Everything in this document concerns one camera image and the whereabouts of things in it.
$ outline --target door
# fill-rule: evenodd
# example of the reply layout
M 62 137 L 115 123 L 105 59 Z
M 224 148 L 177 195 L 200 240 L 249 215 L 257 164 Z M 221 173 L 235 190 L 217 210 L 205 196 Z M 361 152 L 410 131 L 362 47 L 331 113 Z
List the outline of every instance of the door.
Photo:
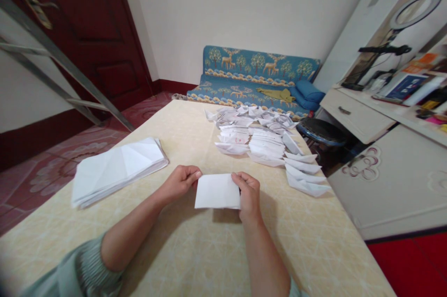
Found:
M 447 148 L 403 125 L 328 182 L 364 240 L 447 224 Z
M 119 109 L 152 95 L 149 71 L 126 0 L 38 0 L 51 24 L 42 24 L 26 0 L 13 0 Z M 62 68 L 78 95 L 95 99 Z

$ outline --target black stool seat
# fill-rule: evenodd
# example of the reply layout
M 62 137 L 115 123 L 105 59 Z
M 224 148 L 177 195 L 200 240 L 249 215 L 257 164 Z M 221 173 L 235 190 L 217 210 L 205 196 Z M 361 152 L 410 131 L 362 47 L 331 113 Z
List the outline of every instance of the black stool seat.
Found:
M 297 130 L 329 147 L 341 147 L 346 143 L 346 135 L 340 129 L 321 119 L 304 118 L 298 123 Z

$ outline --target drawer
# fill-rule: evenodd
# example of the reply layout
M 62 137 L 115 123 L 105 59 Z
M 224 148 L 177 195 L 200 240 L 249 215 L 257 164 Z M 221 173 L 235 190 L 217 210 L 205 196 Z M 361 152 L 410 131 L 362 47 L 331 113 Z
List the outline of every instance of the drawer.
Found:
M 396 123 L 335 89 L 329 90 L 320 105 L 365 144 L 381 137 Z

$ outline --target metal ladder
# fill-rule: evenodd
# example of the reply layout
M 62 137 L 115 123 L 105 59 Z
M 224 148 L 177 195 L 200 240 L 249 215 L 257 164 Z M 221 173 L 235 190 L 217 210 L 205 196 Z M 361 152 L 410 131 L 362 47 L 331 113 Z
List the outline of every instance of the metal ladder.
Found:
M 0 0 L 2 8 L 13 20 L 27 30 L 43 48 L 30 48 L 8 43 L 0 36 L 0 49 L 6 51 L 12 58 L 28 69 L 41 82 L 56 92 L 66 102 L 73 105 L 80 113 L 97 126 L 102 122 L 96 118 L 88 108 L 97 108 L 110 112 L 129 131 L 134 131 L 134 126 L 122 115 L 122 113 L 102 94 L 102 92 L 68 59 L 67 56 L 51 41 L 41 29 L 27 17 L 11 0 Z M 98 103 L 73 98 L 67 91 L 61 88 L 54 80 L 48 77 L 38 66 L 31 62 L 24 54 L 47 56 L 65 69 L 79 84 L 81 84 Z

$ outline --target red floor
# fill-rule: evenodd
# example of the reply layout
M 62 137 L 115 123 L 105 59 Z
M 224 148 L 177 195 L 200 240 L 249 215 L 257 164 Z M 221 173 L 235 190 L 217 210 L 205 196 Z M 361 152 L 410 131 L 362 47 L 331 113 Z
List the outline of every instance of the red floor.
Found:
M 447 296 L 447 233 L 368 245 L 399 297 Z
M 170 101 L 171 94 L 162 92 L 123 114 L 137 128 Z M 102 128 L 93 126 L 0 173 L 0 236 L 71 181 L 80 161 L 109 150 L 128 134 L 118 120 L 111 118 Z

